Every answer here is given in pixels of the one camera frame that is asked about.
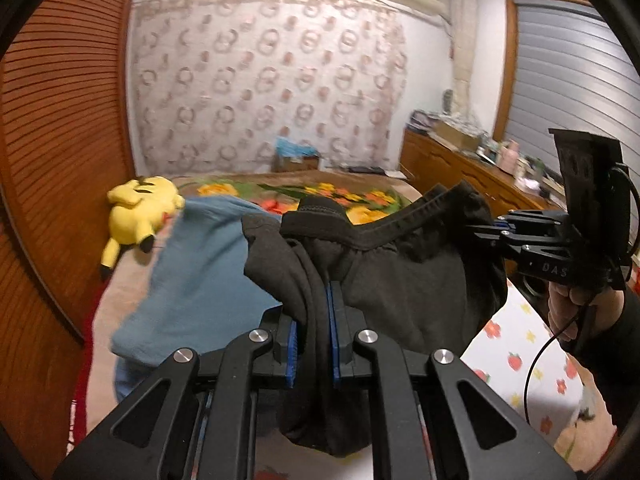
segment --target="cable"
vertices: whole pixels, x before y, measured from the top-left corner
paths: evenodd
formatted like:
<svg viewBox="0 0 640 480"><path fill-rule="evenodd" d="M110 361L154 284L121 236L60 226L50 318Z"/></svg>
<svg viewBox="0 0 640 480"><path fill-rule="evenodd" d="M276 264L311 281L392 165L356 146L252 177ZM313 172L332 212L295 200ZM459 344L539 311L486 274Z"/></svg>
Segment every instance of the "cable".
<svg viewBox="0 0 640 480"><path fill-rule="evenodd" d="M524 418L527 421L527 424L531 424L529 421L529 406L527 404L527 394L529 393L529 381L531 380L531 375L533 373L533 368L535 368L536 363L538 362L538 359L540 359L540 356L544 353L544 351L548 348L548 346L555 341L556 339L558 339L558 337L564 333L565 330L567 330L572 323L574 323L575 321L578 320L578 318L580 317L580 310L582 308L585 308L587 306L589 306L591 304L591 301L595 300L596 296L599 294L600 291L598 292L594 292L593 295L589 298L589 300L580 308L578 308L578 312L575 314L575 316L573 316L565 326L563 326L560 330L558 330L558 332L556 332L555 334L553 334L551 336L551 338L549 338L549 340L544 343L544 345L542 345L542 348L540 349L540 351L538 352L538 354L533 358L533 362L531 363L531 366L529 367L529 373L527 374L527 380L524 383Z"/></svg>
<svg viewBox="0 0 640 480"><path fill-rule="evenodd" d="M626 178L626 181L629 183L629 190L631 191L631 194L634 196L634 201L636 202L636 211L638 211L638 214L640 214L640 195L638 195L638 190L636 189L636 186L634 186L634 183L631 180L631 177L628 176L628 174L626 174L626 171L622 170L622 168L619 168L617 166L611 168L611 171L615 171ZM636 239L634 240L633 245L631 245L631 251L628 254L629 258L632 257L634 254L636 254L636 251L638 250L638 245L640 245L640 225L638 226L638 230L636 231Z"/></svg>

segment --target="yellow plush toy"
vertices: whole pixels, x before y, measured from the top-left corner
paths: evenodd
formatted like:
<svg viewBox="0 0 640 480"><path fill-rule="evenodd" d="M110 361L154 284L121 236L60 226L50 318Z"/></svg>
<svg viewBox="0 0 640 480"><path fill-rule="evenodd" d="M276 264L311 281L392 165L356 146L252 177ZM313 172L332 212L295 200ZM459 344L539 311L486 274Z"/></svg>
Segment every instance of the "yellow plush toy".
<svg viewBox="0 0 640 480"><path fill-rule="evenodd" d="M115 266L122 245L137 244L148 253L166 216L184 207L177 187L161 176L129 180L114 187L107 198L114 206L109 215L111 238L102 252L103 275Z"/></svg>

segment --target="wooden dresser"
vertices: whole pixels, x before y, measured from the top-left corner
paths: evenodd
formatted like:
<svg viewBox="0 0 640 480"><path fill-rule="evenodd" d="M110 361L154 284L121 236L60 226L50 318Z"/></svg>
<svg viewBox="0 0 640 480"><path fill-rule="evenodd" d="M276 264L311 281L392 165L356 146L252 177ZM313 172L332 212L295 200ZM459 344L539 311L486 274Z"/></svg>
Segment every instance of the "wooden dresser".
<svg viewBox="0 0 640 480"><path fill-rule="evenodd" d="M427 136L404 131L400 169L409 183L425 193L440 183L455 186L466 180L484 194L494 216L509 209L548 209L555 205L526 194L514 186L513 177L482 162L471 160Z"/></svg>

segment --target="louvered wooden door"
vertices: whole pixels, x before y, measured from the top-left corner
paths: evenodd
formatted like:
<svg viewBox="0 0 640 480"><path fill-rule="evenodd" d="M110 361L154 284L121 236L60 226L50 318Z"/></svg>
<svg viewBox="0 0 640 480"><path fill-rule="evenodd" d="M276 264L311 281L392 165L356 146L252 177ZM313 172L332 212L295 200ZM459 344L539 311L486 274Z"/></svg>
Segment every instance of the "louvered wooden door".
<svg viewBox="0 0 640 480"><path fill-rule="evenodd" d="M0 173L33 266L75 327L98 283L111 187L132 177L129 0L45 0L2 59Z"/></svg>
<svg viewBox="0 0 640 480"><path fill-rule="evenodd" d="M44 0L0 60L0 422L43 479L65 455L106 192L133 176L129 8Z"/></svg>

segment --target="blue cloth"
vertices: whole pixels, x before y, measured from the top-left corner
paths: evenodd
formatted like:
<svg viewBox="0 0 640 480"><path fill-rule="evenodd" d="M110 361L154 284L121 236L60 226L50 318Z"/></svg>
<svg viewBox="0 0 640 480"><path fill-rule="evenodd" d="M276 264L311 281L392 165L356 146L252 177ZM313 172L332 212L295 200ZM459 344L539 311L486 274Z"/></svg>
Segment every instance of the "blue cloth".
<svg viewBox="0 0 640 480"><path fill-rule="evenodd" d="M187 199L147 297L111 339L114 354L158 366L178 348L224 348L280 304L244 275L248 245L240 219L249 213L268 215L229 195Z"/></svg>
<svg viewBox="0 0 640 480"><path fill-rule="evenodd" d="M122 402L138 385L144 381L154 368L127 361L122 357L116 359L116 369L113 377L113 389L118 403Z"/></svg>
<svg viewBox="0 0 640 480"><path fill-rule="evenodd" d="M278 139L276 140L276 153L279 156L289 156L292 158L296 158L302 156L317 155L318 150L316 150L313 146L303 146L302 144L291 142L285 137L278 137Z"/></svg>

